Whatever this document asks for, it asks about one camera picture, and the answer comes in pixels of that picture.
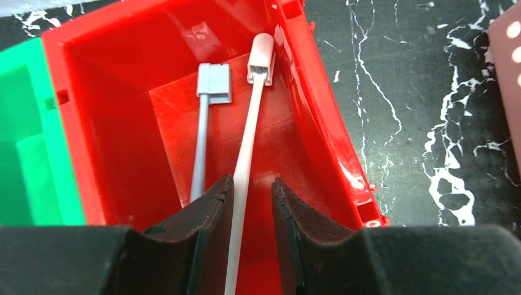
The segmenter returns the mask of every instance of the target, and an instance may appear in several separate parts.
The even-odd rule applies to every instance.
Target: red plastic container
[[[126,0],[43,34],[89,224],[142,230],[189,199],[199,63],[230,63],[232,104],[210,106],[206,187],[233,174],[253,37],[274,34],[251,167],[238,294],[279,294],[270,186],[282,177],[352,229],[386,225],[349,140],[303,1]]]

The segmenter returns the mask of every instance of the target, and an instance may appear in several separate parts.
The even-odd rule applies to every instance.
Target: gray connector
[[[203,194],[206,170],[206,134],[208,129],[208,106],[232,102],[230,65],[199,65],[197,76],[197,96],[200,99],[197,147],[195,150],[194,173],[190,202]]]

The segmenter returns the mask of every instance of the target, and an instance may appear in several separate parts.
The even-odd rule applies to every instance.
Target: green plastic container
[[[84,225],[39,38],[0,52],[0,226]]]

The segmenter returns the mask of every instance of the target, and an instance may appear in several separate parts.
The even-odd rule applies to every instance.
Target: black marble surface
[[[0,49],[112,1],[0,18]],[[500,224],[521,187],[487,28],[512,0],[307,0],[375,196],[394,225]]]

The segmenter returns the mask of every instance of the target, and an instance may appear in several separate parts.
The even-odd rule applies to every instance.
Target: table
[[[0,49],[110,2],[0,18]],[[487,37],[514,2],[306,1],[344,122],[393,225],[493,223],[521,237],[521,182]]]

